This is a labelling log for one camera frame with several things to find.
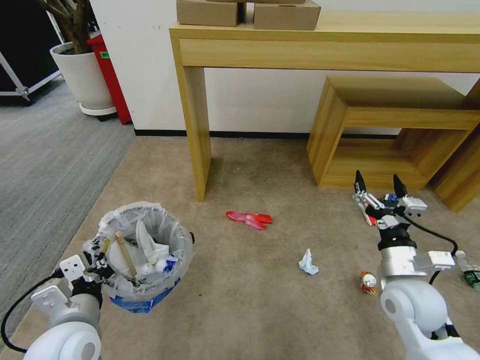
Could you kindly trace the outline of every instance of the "floor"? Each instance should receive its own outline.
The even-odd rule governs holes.
[[[118,118],[84,115],[61,77],[30,107],[11,100],[0,102],[2,316],[52,271],[135,138]],[[28,306],[12,315],[9,333]]]
[[[137,137],[63,255],[79,252],[107,211],[141,200],[160,202],[195,234],[186,276],[150,314],[106,299],[102,359],[403,359],[379,297],[360,290],[360,272],[375,272],[380,254],[352,190],[317,188],[302,140],[214,138],[212,154],[205,201],[197,203],[187,139]],[[413,195],[430,206],[422,224],[480,262],[480,199],[454,214],[428,189]],[[269,213],[273,224],[257,231],[228,220],[228,210]],[[420,251],[450,249],[419,230],[411,236]],[[298,266],[307,248],[320,269],[313,276]],[[463,339],[480,351],[479,294],[455,270],[435,286]],[[27,347],[46,328],[31,309],[14,343]]]

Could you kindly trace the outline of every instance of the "potted plant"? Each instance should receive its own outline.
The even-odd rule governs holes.
[[[55,18],[68,42],[50,49],[68,88],[84,114],[101,116],[115,112],[115,106],[99,64],[87,44],[93,16],[89,0],[37,0]]]

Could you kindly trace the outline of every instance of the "red trash bin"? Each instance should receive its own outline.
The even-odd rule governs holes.
[[[125,125],[126,123],[131,123],[132,117],[130,116],[129,108],[125,102],[122,89],[120,88],[119,80],[115,74],[114,66],[110,61],[109,52],[105,46],[104,38],[102,35],[98,35],[89,39],[87,43],[91,45],[91,48],[95,53],[96,60],[98,61],[98,65],[100,65],[101,73],[105,79],[106,86],[110,92],[110,96],[113,100],[113,104],[115,105],[116,113],[120,118],[121,124]]]

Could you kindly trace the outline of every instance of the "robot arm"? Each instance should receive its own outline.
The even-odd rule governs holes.
[[[60,263],[64,278],[51,280],[31,296],[32,303],[48,315],[50,329],[28,348],[23,360],[100,358],[102,278],[88,273],[88,267],[84,256],[69,257]]]
[[[408,196],[398,176],[394,175],[393,183],[398,202],[394,206],[380,206],[377,203],[380,201],[367,193],[362,175],[357,171],[354,199],[360,204],[368,202],[365,213],[376,219],[381,253],[380,304],[398,331],[406,349],[405,359],[480,360],[480,355],[466,345],[455,330],[442,295],[419,280],[434,271],[454,267],[455,261],[447,251],[417,254],[417,244],[408,234],[410,222],[406,217],[419,217],[427,205],[419,198]]]

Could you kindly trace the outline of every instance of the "red trash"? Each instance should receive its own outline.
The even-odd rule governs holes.
[[[267,226],[262,224],[271,224],[272,223],[272,217],[268,214],[255,214],[251,212],[241,212],[241,211],[227,211],[226,212],[226,217],[239,222],[239,223],[245,223],[249,227],[257,229],[257,230],[263,230]]]
[[[109,52],[105,46],[104,38],[102,35],[98,35],[87,40],[87,43],[91,45],[91,48],[95,53],[96,60],[100,66],[101,73],[106,82],[106,87],[113,100],[121,124],[125,125],[126,123],[131,123],[132,117],[130,116],[129,108],[125,102],[122,89],[120,88],[119,80],[115,74],[114,66],[110,61]]]

